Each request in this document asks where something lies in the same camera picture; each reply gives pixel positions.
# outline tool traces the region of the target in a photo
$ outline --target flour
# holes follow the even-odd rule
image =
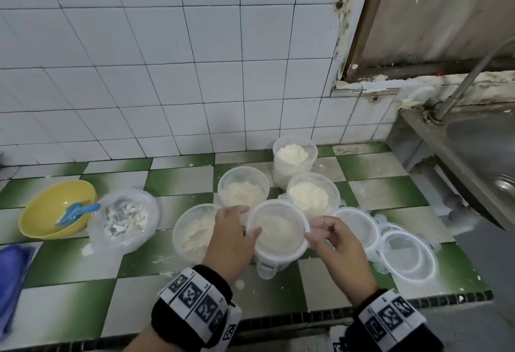
[[[329,205],[327,193],[311,182],[300,182],[288,191],[288,195],[303,212],[311,214],[323,215]]]
[[[265,200],[263,190],[254,184],[245,182],[232,182],[223,191],[224,202],[229,206],[257,206]]]
[[[191,222],[184,233],[182,249],[198,263],[204,259],[214,227],[215,214],[208,214]]]
[[[281,147],[277,152],[277,156],[281,160],[291,163],[292,165],[299,165],[307,160],[310,155],[302,146],[292,143]]]
[[[302,245],[304,230],[295,221],[277,215],[262,216],[255,222],[255,227],[263,229],[256,244],[268,253],[287,256]]]

